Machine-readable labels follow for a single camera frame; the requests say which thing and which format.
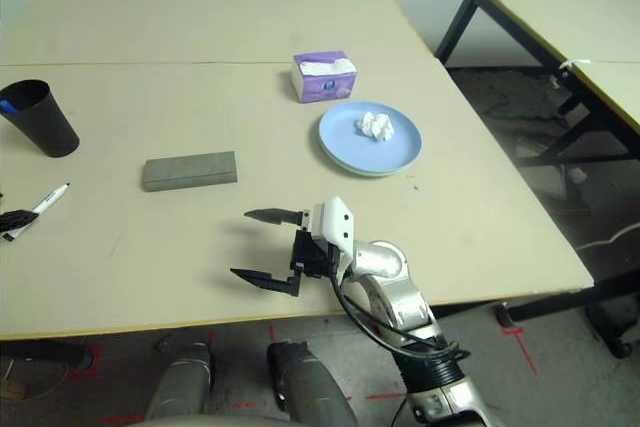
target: pen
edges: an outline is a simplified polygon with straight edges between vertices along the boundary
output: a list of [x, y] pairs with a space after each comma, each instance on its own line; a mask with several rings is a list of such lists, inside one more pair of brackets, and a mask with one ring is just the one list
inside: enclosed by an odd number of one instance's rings
[[[42, 202], [40, 202], [38, 205], [36, 205], [31, 210], [33, 212], [35, 212], [36, 214], [42, 214], [45, 210], [47, 210], [49, 207], [51, 207], [53, 204], [55, 204], [55, 202], [60, 197], [62, 197], [62, 194], [64, 194], [67, 191], [68, 188], [69, 188], [69, 183], [68, 182], [66, 184], [64, 184], [64, 185], [61, 185], [56, 190], [54, 190], [49, 195], [47, 195], [44, 199], [42, 199]], [[29, 225], [25, 225], [24, 227], [20, 227], [19, 229], [10, 230], [9, 232], [5, 233], [2, 237], [4, 237], [9, 242], [11, 242], [11, 241], [15, 240], [16, 237], [18, 237], [24, 231], [24, 229], [28, 228]]]

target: light blue plate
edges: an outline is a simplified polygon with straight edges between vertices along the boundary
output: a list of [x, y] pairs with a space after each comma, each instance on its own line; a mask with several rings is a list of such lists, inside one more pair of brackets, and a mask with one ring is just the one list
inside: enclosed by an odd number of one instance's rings
[[[387, 114], [395, 133], [391, 140], [365, 136], [356, 122], [366, 112]], [[320, 142], [331, 160], [351, 172], [367, 176], [389, 175], [407, 168], [422, 151], [420, 131], [402, 112], [375, 102], [345, 102], [320, 121]]]

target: black plastic cup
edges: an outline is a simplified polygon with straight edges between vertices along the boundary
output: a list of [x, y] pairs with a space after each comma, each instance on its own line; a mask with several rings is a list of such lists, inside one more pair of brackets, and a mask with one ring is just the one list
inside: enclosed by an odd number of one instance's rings
[[0, 90], [0, 114], [50, 157], [68, 155], [80, 143], [42, 80], [21, 80]]

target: purple tissue box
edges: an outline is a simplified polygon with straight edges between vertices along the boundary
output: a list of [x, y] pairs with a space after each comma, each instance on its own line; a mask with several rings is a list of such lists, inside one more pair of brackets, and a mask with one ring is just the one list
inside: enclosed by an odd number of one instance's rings
[[300, 102], [344, 99], [351, 95], [356, 68], [341, 50], [293, 56], [291, 81]]

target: crumpled tissue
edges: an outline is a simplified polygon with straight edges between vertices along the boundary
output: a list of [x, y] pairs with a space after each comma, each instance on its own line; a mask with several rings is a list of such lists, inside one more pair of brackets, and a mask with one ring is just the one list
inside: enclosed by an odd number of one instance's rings
[[367, 112], [362, 120], [357, 122], [357, 126], [364, 135], [374, 137], [376, 140], [391, 140], [395, 132], [387, 114], [374, 115]]

